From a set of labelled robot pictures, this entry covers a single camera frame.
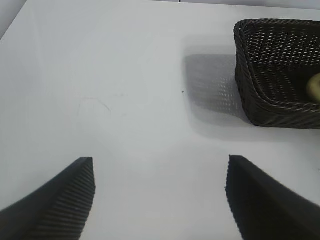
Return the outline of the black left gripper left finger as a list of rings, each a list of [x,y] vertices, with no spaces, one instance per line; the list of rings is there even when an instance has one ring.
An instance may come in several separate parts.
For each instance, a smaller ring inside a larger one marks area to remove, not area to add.
[[[96,193],[92,157],[81,157],[46,184],[1,210],[2,240],[80,239]]]

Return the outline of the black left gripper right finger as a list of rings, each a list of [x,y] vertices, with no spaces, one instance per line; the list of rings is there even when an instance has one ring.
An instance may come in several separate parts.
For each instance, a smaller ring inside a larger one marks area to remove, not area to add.
[[[225,192],[244,240],[320,238],[320,207],[243,156],[229,156]]]

